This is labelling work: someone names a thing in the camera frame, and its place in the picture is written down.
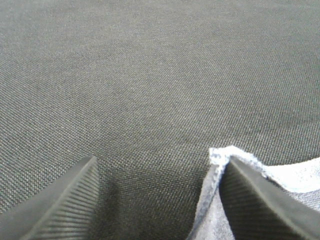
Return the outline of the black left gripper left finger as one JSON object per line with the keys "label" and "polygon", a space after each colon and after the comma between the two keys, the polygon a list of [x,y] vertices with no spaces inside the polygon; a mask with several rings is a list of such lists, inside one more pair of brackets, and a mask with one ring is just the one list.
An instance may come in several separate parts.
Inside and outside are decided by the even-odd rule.
{"label": "black left gripper left finger", "polygon": [[82,158],[30,199],[0,215],[2,240],[87,240],[99,199],[95,156]]}

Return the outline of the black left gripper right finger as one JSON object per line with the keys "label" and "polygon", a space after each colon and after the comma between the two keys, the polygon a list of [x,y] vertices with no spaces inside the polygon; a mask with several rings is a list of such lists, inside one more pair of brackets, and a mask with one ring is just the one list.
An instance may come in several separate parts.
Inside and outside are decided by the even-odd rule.
{"label": "black left gripper right finger", "polygon": [[320,214],[295,200],[238,157],[231,157],[219,195],[237,240],[318,240]]}

